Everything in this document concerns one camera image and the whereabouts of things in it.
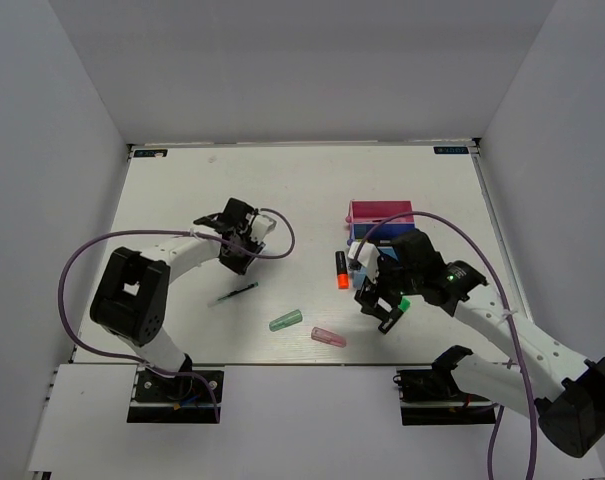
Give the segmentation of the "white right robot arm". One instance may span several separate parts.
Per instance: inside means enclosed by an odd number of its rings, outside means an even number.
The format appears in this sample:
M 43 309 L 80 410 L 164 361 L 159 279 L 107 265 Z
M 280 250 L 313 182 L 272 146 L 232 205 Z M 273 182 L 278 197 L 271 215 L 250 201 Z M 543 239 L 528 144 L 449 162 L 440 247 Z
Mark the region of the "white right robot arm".
M 454 345 L 431 365 L 435 390 L 454 399 L 476 394 L 534 419 L 560 451 L 583 457 L 605 434 L 605 357 L 566 347 L 527 317 L 507 309 L 486 277 L 468 263 L 446 262 L 429 237 L 412 230 L 394 238 L 391 254 L 351 243 L 349 262 L 364 270 L 355 300 L 388 333 L 411 296 L 475 330 L 514 365 L 491 363 Z

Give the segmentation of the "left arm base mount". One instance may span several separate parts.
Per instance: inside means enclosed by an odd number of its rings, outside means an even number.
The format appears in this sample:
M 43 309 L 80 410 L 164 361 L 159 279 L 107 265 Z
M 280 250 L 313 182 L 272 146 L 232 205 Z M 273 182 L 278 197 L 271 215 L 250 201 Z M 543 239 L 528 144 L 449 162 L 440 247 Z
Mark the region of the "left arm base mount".
M 207 387 L 192 377 L 164 378 L 139 369 L 133 381 L 129 424 L 216 424 Z

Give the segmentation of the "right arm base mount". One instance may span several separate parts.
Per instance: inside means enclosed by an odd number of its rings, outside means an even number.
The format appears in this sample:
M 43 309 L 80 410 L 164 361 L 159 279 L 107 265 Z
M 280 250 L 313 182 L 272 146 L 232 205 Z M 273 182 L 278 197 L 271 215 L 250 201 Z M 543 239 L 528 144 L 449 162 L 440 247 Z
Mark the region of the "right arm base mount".
M 439 384 L 427 368 L 398 369 L 393 376 L 403 426 L 494 425 L 497 407 L 484 397 Z

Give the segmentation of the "green ink refill pen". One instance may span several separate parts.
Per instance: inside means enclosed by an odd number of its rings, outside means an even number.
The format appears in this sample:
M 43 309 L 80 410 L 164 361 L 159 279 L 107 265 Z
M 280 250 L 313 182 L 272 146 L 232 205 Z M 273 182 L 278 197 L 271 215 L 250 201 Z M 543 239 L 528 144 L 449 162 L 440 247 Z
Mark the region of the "green ink refill pen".
M 241 287 L 241 288 L 239 288 L 239 289 L 233 290 L 233 291 L 231 291 L 231 292 L 229 292 L 229 293 L 226 293 L 226 294 L 224 294 L 224 295 L 222 295 L 222 296 L 220 296 L 220 297 L 217 297 L 217 298 L 215 298 L 215 299 L 213 299 L 213 300 L 209 301 L 209 302 L 207 303 L 207 307 L 208 307 L 208 308 L 212 308 L 212 307 L 214 307 L 214 306 L 216 306 L 216 305 L 219 305 L 219 304 L 221 304 L 221 303 L 223 303 L 223 302 L 225 302 L 225 301 L 228 301 L 229 299 L 231 299 L 231 298 L 233 298 L 233 297 L 235 297 L 235 296 L 241 295 L 241 294 L 243 294 L 244 292 L 247 292 L 247 291 L 250 291 L 250 290 L 252 290 L 252 289 L 255 289 L 255 288 L 257 288 L 258 286 L 259 286 L 259 283 L 258 283 L 258 282 L 253 282 L 253 283 L 250 283 L 250 284 L 248 284 L 248 285 L 246 285 L 246 286 L 243 286 L 243 287 Z

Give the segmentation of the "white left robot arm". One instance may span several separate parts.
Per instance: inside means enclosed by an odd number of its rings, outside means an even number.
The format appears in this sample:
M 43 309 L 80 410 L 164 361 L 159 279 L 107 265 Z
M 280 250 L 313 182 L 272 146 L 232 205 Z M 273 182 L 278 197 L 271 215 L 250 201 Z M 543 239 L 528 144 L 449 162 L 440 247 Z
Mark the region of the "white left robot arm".
M 163 327 L 170 285 L 212 260 L 245 274 L 276 225 L 273 218 L 231 198 L 222 212 L 196 219 L 186 236 L 142 251 L 120 247 L 108 260 L 89 316 L 142 361 L 162 370 L 158 384 L 170 398 L 184 398 L 194 377 L 188 355 Z

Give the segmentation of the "green cap black highlighter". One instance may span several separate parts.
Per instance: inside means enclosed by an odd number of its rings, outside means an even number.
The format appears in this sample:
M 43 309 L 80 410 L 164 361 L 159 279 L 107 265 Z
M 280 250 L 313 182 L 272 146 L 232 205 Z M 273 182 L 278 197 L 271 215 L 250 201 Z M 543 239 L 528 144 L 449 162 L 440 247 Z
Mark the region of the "green cap black highlighter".
M 407 297 L 403 297 L 396 307 L 393 307 L 389 312 L 384 311 L 378 330 L 382 334 L 387 334 L 407 312 L 410 306 L 411 301 Z

